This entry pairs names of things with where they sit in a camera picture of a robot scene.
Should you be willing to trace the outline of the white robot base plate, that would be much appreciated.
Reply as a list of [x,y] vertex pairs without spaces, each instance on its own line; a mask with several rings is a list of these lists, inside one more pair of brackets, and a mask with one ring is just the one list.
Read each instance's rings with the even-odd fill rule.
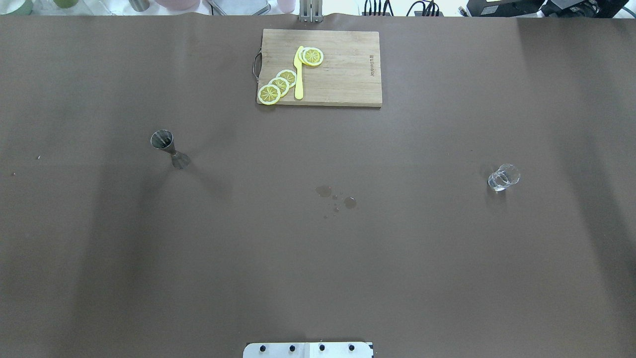
[[374,358],[368,342],[264,342],[247,344],[243,358]]

